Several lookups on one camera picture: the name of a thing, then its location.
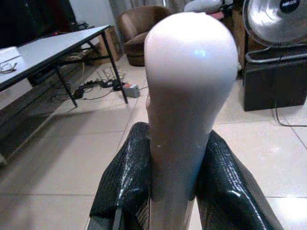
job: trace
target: white tabletop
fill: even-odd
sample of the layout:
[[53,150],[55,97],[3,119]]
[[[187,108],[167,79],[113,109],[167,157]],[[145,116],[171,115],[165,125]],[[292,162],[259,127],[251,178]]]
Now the white tabletop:
[[45,64],[54,61],[56,58],[83,45],[92,38],[100,35],[110,25],[101,26],[88,30],[81,30],[73,33],[62,34],[53,37],[38,39],[18,48],[21,57],[15,58],[9,63],[17,63],[16,71],[9,74],[0,73],[0,88],[17,83],[28,77],[33,71],[43,67]]

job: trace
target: tile floor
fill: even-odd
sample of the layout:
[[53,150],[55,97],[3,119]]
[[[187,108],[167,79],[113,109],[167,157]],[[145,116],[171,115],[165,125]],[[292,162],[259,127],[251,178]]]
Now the tile floor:
[[[123,57],[125,81],[147,85],[145,69]],[[105,64],[97,70],[101,72]],[[88,79],[96,79],[94,72]],[[244,112],[237,81],[214,125],[253,173],[286,230],[307,229],[307,129],[279,126],[272,110]],[[85,98],[107,93],[94,89]],[[126,105],[120,92],[65,101],[0,170],[0,229],[83,230],[100,177],[131,126],[148,121],[148,89]],[[281,120],[307,123],[307,105],[280,109]],[[197,204],[190,230],[200,230]]]

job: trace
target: black metal table leg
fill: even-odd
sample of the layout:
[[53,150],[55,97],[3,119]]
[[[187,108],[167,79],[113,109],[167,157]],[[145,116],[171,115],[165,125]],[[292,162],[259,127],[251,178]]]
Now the black metal table leg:
[[91,47],[91,49],[94,50],[94,52],[95,52],[98,56],[101,56],[100,51],[97,49],[97,47],[95,47],[95,46],[93,45],[93,43],[88,42],[87,44]]
[[110,50],[109,44],[108,44],[107,39],[106,39],[106,33],[103,31],[103,32],[101,33],[101,36],[102,36],[102,38],[103,38],[103,40],[104,40],[104,43],[105,43],[105,46],[106,46],[106,50],[107,50],[107,53],[108,53],[109,58],[110,58],[110,60],[111,60],[111,63],[112,63],[112,66],[113,66],[113,69],[114,69],[116,78],[117,78],[117,80],[119,81],[120,90],[121,90],[121,92],[122,92],[122,94],[123,94],[123,96],[124,96],[124,99],[125,99],[126,104],[128,104],[127,96],[126,96],[126,94],[125,94],[125,92],[124,92],[124,89],[123,89],[123,84],[122,84],[122,82],[121,82],[121,80],[120,80],[120,77],[119,77],[119,74],[118,74],[118,70],[117,70],[117,68],[116,68],[116,65],[115,65],[115,62],[114,62],[114,59],[113,59],[112,52],[111,52],[111,50]]
[[63,77],[62,77],[62,75],[61,75],[61,73],[60,73],[60,71],[59,71],[59,68],[58,68],[57,66],[55,66],[54,69],[55,69],[55,71],[56,71],[56,73],[57,73],[57,75],[58,75],[60,81],[62,82],[62,84],[63,84],[63,86],[64,86],[66,92],[68,93],[69,97],[71,98],[73,104],[75,105],[75,107],[78,107],[78,105],[77,105],[75,99],[73,98],[73,96],[72,96],[72,94],[71,94],[70,89],[68,88],[67,84],[65,83],[65,81],[64,81],[64,79],[63,79]]

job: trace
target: white cylindrical object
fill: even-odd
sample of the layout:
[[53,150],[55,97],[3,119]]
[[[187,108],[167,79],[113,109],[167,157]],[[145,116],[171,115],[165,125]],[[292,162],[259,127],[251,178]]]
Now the white cylindrical object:
[[214,120],[237,73],[228,29],[205,13],[179,13],[145,41],[150,99],[150,230],[186,230]]

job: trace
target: black box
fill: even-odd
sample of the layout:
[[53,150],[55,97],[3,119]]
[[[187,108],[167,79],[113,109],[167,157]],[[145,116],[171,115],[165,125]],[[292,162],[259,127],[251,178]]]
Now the black box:
[[244,110],[302,105],[307,94],[307,59],[246,64]]

